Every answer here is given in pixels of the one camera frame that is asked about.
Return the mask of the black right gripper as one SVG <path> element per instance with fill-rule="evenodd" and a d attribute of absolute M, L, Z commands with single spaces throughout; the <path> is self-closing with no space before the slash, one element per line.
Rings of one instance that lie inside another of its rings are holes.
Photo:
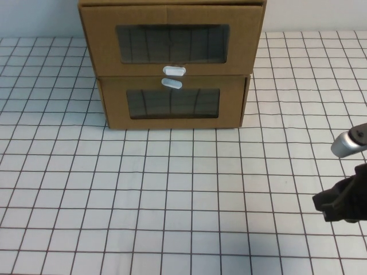
<path fill-rule="evenodd" d="M 366 163 L 354 168 L 350 179 L 343 179 L 333 187 L 312 197 L 315 209 L 323 213 L 326 222 L 345 220 L 357 223 L 366 220 Z M 348 186 L 347 201 L 336 200 Z"/>

